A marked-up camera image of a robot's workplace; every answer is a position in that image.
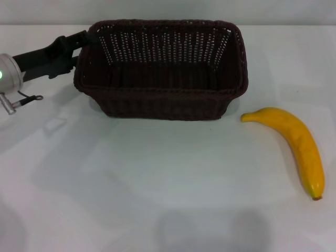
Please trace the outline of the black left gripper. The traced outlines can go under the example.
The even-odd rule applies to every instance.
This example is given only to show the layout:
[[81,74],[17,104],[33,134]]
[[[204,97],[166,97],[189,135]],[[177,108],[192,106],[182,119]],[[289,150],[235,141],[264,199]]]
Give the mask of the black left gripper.
[[68,37],[60,36],[43,49],[27,52],[13,58],[24,74],[24,82],[43,76],[53,79],[58,75],[68,74],[76,68],[78,56],[73,56],[76,49],[98,43],[99,39],[95,34],[89,34],[84,30]]

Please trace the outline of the dark brown woven basket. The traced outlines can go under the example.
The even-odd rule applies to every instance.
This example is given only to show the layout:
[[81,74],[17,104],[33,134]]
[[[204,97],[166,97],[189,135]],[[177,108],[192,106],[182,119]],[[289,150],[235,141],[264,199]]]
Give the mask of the dark brown woven basket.
[[217,120],[248,87],[239,28],[221,20],[105,20],[77,60],[74,85],[108,116]]

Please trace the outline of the yellow banana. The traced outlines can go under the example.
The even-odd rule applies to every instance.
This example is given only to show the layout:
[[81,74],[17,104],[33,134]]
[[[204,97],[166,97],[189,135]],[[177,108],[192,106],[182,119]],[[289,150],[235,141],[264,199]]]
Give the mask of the yellow banana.
[[314,200],[322,199],[325,179],[317,144],[307,126],[293,114],[267,107],[244,113],[241,122],[257,122],[277,131],[289,144],[295,157],[301,184]]

